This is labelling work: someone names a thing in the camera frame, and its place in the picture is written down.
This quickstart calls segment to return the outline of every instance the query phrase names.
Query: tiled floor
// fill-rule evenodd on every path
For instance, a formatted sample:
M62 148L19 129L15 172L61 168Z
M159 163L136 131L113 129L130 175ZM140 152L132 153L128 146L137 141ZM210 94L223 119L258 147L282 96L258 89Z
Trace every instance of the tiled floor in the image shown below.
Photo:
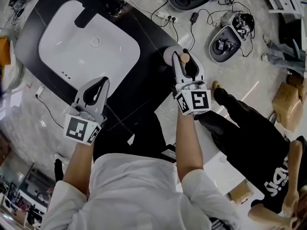
M165 0L133 1L148 11L153 11L165 2ZM209 85L213 80L219 80L223 87L236 98L244 99L247 104L257 109L261 114L269 116L272 112L271 101L285 75L279 68L262 62L260 56L266 51L262 35L266 34L272 39L277 39L277 15L268 13L268 6L265 0L238 1L250 8L256 22L256 37L253 40L254 50L250 56L244 58L240 53L237 53L224 64L212 62L207 57L206 45L213 31L218 28L206 24L208 15L205 11L200 13L197 23L193 26L196 42L192 52L204 65ZM36 2L37 0L31 0L28 3L16 30L19 30L19 27L23 25ZM7 4L8 0L0 0L0 11L3 13L0 18L0 26L2 27L5 24L7 24L6 27L10 27L10 23L6 22L12 11ZM204 7L210 12L229 9L227 6L218 5L217 2L208 3ZM243 8L236 4L235 9ZM175 11L171 5L166 5L161 11L167 11L169 14L179 18L179 23L175 24L179 35L179 43L182 46L189 47L191 43L189 19L192 13L197 12L198 9L179 12ZM213 20L219 21L222 15L223 12L214 14ZM157 23L163 22L156 16L153 19ZM164 27L164 30L176 39L176 34L171 24ZM243 44L242 48L245 54L250 50L250 47L249 42ZM27 163L35 162L35 165L42 172L53 178L53 154L60 152L64 156L70 157L75 143L63 138L62 129L53 122L48 110L35 98L35 92L40 85L40 81L29 71L25 72L21 86L12 93L8 93L5 97L6 102L0 109L0 126L8 138L12 140L14 150L19 156ZM48 89L43 91L40 98L50 108L55 120L62 125L64 115L69 110L69 107ZM226 115L225 111L215 102L213 102L213 110ZM177 107L171 96L162 103L156 113L161 121L167 143L174 143ZM197 130L204 150L205 160L208 161L218 150L213 145L208 132L199 124L197 124Z

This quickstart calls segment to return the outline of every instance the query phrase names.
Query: shoe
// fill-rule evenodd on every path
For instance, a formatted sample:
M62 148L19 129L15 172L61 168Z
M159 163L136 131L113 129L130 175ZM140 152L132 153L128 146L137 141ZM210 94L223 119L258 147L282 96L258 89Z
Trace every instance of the shoe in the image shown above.
M219 81L213 81L213 84L212 84L212 92L214 92L216 89L218 88L221 88L221 84Z
M261 60L262 60L262 61L269 61L269 56L268 56L267 54L263 54L263 55L261 56Z
M62 166L67 166L69 164L69 159L63 157L59 153L54 154L54 160L59 159L62 162Z
M266 35L263 35L262 38L263 38L263 41L264 41L266 44L269 44L270 41L271 41Z

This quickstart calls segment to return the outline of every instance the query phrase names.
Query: power strip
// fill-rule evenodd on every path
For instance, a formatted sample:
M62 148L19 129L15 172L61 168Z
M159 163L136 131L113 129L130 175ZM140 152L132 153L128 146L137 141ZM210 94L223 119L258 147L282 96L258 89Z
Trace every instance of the power strip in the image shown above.
M157 16L160 17L160 18L162 18L162 19L168 20L168 17L169 17L169 16L172 16L172 15L160 11L160 12L158 12ZM175 22L175 23L178 23L178 20L179 20L179 19L178 19L177 17L172 16L172 18L175 18L175 21L174 21L174 22Z

